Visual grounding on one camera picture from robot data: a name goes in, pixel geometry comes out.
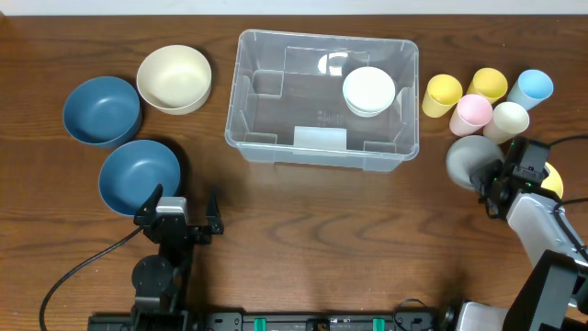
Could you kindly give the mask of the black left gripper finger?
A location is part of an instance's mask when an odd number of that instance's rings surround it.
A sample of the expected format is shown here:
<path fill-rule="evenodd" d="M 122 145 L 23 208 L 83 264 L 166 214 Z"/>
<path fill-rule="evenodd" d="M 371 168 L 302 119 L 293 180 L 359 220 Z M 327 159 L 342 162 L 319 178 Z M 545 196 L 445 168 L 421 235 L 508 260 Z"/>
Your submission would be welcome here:
<path fill-rule="evenodd" d="M 163 185 L 158 184 L 155 187 L 155 189 L 153 190 L 153 193 L 150 195 L 150 197 L 136 211 L 135 216 L 136 217 L 149 217 L 149 216 L 155 214 L 156 206 L 159 202 L 159 199 L 163 195 L 163 190 L 164 190 Z"/>
<path fill-rule="evenodd" d="M 217 195 L 214 189 L 209 192 L 209 199 L 206 207 L 206 219 L 209 226 L 221 225 L 221 214 L 218 207 Z"/>

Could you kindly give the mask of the grey small bowl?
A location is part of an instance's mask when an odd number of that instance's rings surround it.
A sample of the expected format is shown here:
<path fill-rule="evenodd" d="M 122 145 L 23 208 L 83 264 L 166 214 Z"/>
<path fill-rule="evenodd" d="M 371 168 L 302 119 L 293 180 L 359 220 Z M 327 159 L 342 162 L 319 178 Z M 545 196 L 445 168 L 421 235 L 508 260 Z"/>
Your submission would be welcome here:
<path fill-rule="evenodd" d="M 481 166 L 504 160 L 500 147 L 484 136 L 470 135 L 455 141 L 447 152 L 449 178 L 459 187 L 474 191 L 469 178 Z"/>

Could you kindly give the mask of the yellow small bowl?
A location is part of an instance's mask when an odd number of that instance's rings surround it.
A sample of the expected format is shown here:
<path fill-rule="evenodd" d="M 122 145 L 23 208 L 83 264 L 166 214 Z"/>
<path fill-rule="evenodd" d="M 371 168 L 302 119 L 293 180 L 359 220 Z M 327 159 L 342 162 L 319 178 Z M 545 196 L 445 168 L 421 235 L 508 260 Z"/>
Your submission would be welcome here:
<path fill-rule="evenodd" d="M 542 181 L 541 187 L 553 191 L 561 199 L 563 196 L 563 181 L 560 173 L 550 163 L 545 163 L 545 170 L 548 172 L 546 178 Z"/>

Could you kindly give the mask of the cream white plastic cup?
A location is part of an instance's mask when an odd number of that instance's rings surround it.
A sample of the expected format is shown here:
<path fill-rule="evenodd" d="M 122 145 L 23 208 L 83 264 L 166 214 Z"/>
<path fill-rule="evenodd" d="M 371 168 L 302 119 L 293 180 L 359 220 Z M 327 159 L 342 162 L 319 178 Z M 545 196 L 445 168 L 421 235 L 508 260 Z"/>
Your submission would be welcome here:
<path fill-rule="evenodd" d="M 506 101 L 495 107 L 491 121 L 483 128 L 483 135 L 501 144 L 524 132 L 529 122 L 528 112 L 521 105 Z"/>

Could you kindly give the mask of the pink plastic cup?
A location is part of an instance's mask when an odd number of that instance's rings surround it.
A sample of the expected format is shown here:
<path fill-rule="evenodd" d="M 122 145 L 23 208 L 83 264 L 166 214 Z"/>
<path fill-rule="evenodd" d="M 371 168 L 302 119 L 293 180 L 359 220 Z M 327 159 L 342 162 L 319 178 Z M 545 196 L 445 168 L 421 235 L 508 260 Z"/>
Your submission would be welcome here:
<path fill-rule="evenodd" d="M 457 103 L 449 129 L 460 137 L 470 135 L 491 121 L 492 112 L 492 104 L 485 97 L 468 94 Z"/>

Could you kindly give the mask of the clear plastic storage container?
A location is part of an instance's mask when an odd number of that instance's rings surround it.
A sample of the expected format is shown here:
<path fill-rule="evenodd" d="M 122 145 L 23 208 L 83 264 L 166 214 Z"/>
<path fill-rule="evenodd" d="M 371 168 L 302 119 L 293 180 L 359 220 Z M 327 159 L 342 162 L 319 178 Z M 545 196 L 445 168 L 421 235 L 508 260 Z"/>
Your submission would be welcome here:
<path fill-rule="evenodd" d="M 374 117 L 343 85 L 370 66 L 395 83 Z M 248 29 L 238 41 L 226 142 L 250 162 L 390 172 L 419 153 L 419 50 L 410 40 Z"/>

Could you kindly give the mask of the white small bowl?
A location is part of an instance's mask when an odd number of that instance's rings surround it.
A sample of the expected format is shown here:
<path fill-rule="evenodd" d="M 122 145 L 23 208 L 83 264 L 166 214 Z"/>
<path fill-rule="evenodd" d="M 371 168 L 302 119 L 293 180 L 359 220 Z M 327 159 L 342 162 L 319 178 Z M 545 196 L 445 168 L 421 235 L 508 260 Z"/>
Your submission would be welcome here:
<path fill-rule="evenodd" d="M 352 71 L 344 80 L 343 97 L 359 117 L 371 118 L 386 110 L 396 97 L 396 84 L 383 70 L 365 66 Z"/>

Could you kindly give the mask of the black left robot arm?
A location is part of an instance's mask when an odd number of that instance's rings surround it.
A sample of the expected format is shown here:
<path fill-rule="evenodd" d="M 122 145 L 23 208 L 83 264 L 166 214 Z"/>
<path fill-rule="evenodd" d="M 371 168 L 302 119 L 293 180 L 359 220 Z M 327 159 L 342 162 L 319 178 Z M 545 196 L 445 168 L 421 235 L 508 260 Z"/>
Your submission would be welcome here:
<path fill-rule="evenodd" d="M 165 197 L 162 185 L 136 211 L 133 222 L 159 250 L 142 258 L 132 271 L 131 331 L 198 329 L 200 317 L 186 308 L 187 284 L 195 247 L 209 245 L 214 234 L 224 232 L 214 191 L 209 194 L 205 217 L 205 225 L 190 225 L 187 200 Z"/>

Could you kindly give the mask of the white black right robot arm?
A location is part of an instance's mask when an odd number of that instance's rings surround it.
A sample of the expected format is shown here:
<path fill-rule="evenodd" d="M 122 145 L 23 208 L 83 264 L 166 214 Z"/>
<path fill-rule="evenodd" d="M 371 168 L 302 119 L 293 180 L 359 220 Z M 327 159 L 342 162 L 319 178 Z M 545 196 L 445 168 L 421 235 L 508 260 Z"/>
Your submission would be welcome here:
<path fill-rule="evenodd" d="M 541 184 L 544 158 L 483 157 L 447 161 L 450 177 L 476 189 L 492 218 L 508 223 L 533 270 L 509 308 L 464 302 L 447 311 L 446 330 L 584 330 L 567 317 L 587 311 L 587 248 L 567 221 L 563 202 Z"/>

